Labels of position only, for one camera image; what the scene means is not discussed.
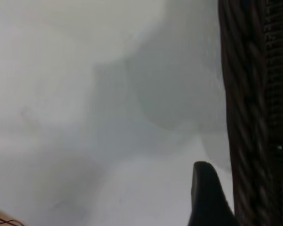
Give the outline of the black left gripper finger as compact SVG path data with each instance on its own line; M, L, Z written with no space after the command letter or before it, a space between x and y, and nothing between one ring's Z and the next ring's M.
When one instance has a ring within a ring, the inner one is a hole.
M190 226L238 225L215 168L205 161L193 166L191 208Z

